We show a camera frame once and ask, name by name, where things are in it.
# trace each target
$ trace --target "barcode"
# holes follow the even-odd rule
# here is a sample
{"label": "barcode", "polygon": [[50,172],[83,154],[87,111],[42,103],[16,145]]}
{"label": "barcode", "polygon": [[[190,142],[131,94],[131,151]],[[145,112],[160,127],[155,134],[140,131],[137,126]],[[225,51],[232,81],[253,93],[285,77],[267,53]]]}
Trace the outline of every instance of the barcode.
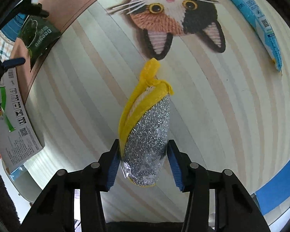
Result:
{"label": "barcode", "polygon": [[26,128],[20,129],[20,133],[21,133],[22,136],[28,135],[28,132],[27,132],[27,129]]}
{"label": "barcode", "polygon": [[8,71],[9,78],[14,78],[13,70]]}
{"label": "barcode", "polygon": [[269,27],[270,25],[268,24],[268,21],[266,19],[261,20],[261,22],[263,23],[264,27]]}

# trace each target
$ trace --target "silver glitter pouch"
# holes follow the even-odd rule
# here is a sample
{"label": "silver glitter pouch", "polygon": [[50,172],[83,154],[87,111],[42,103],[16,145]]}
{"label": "silver glitter pouch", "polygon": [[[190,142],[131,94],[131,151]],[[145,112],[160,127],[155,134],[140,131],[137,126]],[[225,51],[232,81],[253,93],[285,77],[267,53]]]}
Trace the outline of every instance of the silver glitter pouch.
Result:
{"label": "silver glitter pouch", "polygon": [[154,58],[145,64],[118,128],[122,171],[143,187],[158,181],[168,142],[173,90],[168,82],[155,78],[159,67]]}

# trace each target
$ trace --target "cat eye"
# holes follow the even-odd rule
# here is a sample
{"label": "cat eye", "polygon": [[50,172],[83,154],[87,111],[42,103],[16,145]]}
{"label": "cat eye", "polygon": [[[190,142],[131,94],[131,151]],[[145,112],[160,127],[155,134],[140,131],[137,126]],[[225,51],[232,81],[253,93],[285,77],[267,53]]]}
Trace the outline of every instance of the cat eye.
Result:
{"label": "cat eye", "polygon": [[184,0],[183,6],[188,10],[195,10],[198,7],[197,3],[192,0]]}
{"label": "cat eye", "polygon": [[164,6],[161,3],[152,3],[149,5],[149,11],[153,14],[159,14],[163,11]]}

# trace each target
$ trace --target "table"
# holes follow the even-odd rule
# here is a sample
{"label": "table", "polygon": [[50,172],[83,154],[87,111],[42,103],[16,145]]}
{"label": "table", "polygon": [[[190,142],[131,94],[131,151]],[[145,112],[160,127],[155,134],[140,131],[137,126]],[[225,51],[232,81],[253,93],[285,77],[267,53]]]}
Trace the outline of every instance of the table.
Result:
{"label": "table", "polygon": [[[45,148],[26,166],[44,188],[54,173],[80,170],[110,149],[123,107],[148,60],[137,28],[107,9],[127,0],[97,0],[64,32],[42,65],[26,110]],[[157,74],[173,86],[169,138],[209,170],[229,168],[250,193],[290,159],[290,29],[265,1],[282,51],[278,73],[253,29],[230,0],[219,0],[222,54],[195,35],[174,37]],[[214,212],[211,192],[210,213]],[[102,194],[106,221],[182,222],[188,194],[168,162],[159,181],[141,188],[119,171]]]}

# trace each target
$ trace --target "dark green bag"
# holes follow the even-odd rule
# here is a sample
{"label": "dark green bag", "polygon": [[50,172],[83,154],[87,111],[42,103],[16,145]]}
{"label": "dark green bag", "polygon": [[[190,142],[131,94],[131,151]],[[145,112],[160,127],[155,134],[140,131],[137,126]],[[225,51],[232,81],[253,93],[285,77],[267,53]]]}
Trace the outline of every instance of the dark green bag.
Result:
{"label": "dark green bag", "polygon": [[29,50],[31,69],[37,58],[60,36],[61,32],[46,19],[37,16],[27,18],[18,37]]}

